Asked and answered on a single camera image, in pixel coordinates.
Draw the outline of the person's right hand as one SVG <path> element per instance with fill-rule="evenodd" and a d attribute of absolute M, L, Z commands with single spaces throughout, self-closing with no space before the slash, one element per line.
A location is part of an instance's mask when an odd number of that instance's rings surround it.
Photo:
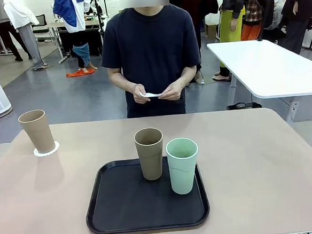
<path fill-rule="evenodd" d="M 136 103 L 145 104 L 151 101 L 148 97 L 146 97 L 145 88 L 141 84 L 134 84 L 132 94 Z"/>

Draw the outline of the person's left hand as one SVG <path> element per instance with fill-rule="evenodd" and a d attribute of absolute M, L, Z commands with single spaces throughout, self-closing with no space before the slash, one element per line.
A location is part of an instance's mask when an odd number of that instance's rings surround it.
<path fill-rule="evenodd" d="M 182 89 L 183 85 L 175 81 L 174 83 L 170 84 L 158 98 L 171 101 L 179 100 L 181 97 Z"/>

